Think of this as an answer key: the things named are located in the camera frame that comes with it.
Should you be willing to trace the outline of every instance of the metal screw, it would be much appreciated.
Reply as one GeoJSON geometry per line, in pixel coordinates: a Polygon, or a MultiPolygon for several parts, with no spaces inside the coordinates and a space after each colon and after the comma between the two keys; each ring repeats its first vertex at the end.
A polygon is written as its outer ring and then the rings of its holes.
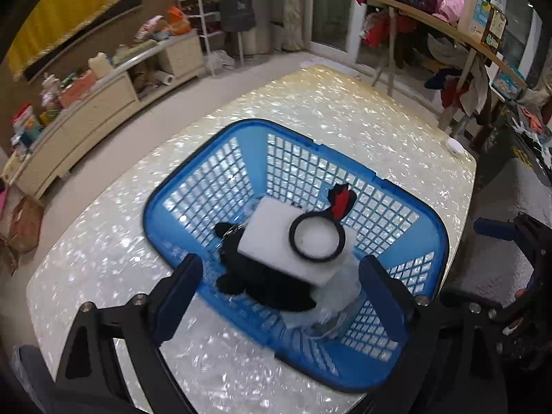
{"type": "Polygon", "coordinates": [[[96,308],[93,302],[85,302],[81,305],[79,308],[83,313],[87,313],[88,311],[92,310],[93,308],[96,308]]]}
{"type": "Polygon", "coordinates": [[[476,304],[475,302],[472,302],[470,305],[467,306],[470,311],[474,314],[479,314],[481,312],[481,305],[476,304]]]}
{"type": "Polygon", "coordinates": [[[414,300],[416,303],[420,306],[428,306],[431,302],[428,296],[424,296],[423,294],[419,294],[416,297],[414,297],[414,300]]]}
{"type": "Polygon", "coordinates": [[[132,298],[133,305],[145,305],[147,302],[147,294],[136,294],[132,298]]]}

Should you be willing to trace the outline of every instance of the orange bag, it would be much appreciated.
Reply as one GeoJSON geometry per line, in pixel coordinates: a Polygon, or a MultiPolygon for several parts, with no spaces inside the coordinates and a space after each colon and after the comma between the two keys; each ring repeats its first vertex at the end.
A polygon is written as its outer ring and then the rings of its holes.
{"type": "Polygon", "coordinates": [[[188,17],[179,8],[177,8],[176,6],[172,6],[172,8],[167,11],[167,14],[170,24],[170,30],[175,36],[180,36],[182,34],[190,32],[191,26],[190,22],[188,21],[188,17]]]}

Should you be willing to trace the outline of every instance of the black ring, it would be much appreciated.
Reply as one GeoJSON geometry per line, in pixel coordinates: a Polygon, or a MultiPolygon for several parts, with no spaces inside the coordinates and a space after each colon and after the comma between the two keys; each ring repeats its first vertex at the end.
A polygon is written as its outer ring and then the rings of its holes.
{"type": "Polygon", "coordinates": [[[292,226],[289,228],[289,244],[290,246],[292,246],[293,251],[302,259],[308,260],[313,263],[325,263],[325,262],[334,260],[335,258],[337,258],[339,254],[343,252],[343,249],[345,247],[345,230],[343,229],[343,226],[341,225],[341,223],[331,216],[331,213],[328,214],[328,212],[326,211],[309,211],[307,213],[303,213],[301,216],[299,216],[292,222],[292,226]],[[334,252],[332,252],[331,255],[328,255],[327,257],[322,257],[322,258],[310,257],[304,254],[302,251],[298,249],[297,244],[295,244],[295,231],[297,230],[297,227],[299,226],[299,224],[301,224],[306,219],[317,218],[317,217],[322,217],[332,222],[337,230],[337,234],[339,235],[339,244],[337,245],[337,249],[334,252]]]}

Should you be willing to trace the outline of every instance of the black hair tie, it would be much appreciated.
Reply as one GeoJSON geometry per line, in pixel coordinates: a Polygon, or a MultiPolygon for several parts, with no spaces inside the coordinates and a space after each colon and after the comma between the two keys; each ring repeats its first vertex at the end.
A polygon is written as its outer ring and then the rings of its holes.
{"type": "Polygon", "coordinates": [[[341,220],[347,216],[352,210],[354,203],[357,200],[357,194],[349,189],[348,184],[336,184],[328,192],[328,200],[330,206],[324,211],[309,211],[297,217],[289,228],[289,244],[292,250],[303,260],[312,263],[326,263],[336,259],[343,252],[345,247],[345,229],[341,225],[341,220]],[[310,218],[321,217],[331,222],[339,235],[339,243],[337,249],[326,257],[312,257],[299,250],[295,242],[295,233],[299,225],[310,218]]]}

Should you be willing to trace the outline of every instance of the black tote bag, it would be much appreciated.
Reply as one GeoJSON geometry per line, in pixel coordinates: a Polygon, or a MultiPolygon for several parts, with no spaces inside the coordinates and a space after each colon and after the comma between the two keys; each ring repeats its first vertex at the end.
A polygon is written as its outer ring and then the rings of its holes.
{"type": "Polygon", "coordinates": [[[244,32],[255,27],[252,0],[222,0],[219,11],[220,24],[225,32],[244,32]]]}

